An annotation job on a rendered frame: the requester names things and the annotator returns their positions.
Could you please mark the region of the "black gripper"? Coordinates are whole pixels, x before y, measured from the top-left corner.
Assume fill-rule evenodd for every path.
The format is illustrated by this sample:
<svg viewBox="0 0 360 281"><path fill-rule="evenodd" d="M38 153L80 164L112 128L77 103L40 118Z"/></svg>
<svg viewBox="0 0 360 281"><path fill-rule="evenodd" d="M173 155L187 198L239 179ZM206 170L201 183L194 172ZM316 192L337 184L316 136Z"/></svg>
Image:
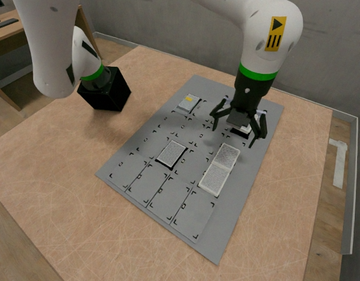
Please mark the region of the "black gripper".
<svg viewBox="0 0 360 281"><path fill-rule="evenodd" d="M221 103L219 103L210 112L210 116L212 116L212 119L214 120L212 131L215 131L215 129L217 128L219 118L229 115L232 108L238 107L240 109L246 110L246 113L248 113L247 118L251 119L249 124L255 134L255 136L253 137L253 140L250 143L248 148L252 147L252 145L256 139L257 140L259 140L260 138L265 139L266 135L268 134L267 124L266 124L267 110L260 111L257 109L261 99L262 99L262 97L260 97L260 98L246 97L246 96L240 94L239 92L237 92L237 90L235 90L233 100L229 99L228 96L226 95L222 99ZM219 109L221 109L224 105L227 105L227 104L230 104L231 107L229 107L225 110L222 110L220 112L217 112ZM260 127L255 119L255 114L258 115Z"/></svg>

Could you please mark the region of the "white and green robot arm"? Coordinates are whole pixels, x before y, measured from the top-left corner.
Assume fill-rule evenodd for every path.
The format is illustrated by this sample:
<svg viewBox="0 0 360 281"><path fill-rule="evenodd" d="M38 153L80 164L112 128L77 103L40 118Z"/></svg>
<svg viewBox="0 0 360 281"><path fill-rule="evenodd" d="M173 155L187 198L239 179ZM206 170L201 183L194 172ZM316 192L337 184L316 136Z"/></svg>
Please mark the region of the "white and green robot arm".
<svg viewBox="0 0 360 281"><path fill-rule="evenodd" d="M234 87L246 97L264 97L301 36L299 8L288 0L191 1L243 30L244 46ZM73 93L79 80L89 91L99 91L110 83L109 68L102 64L84 32L74 26L80 0L13 2L30 47L33 81L42 94L62 99ZM227 125L247 128L251 121L247 115L246 110L233 108Z"/></svg>

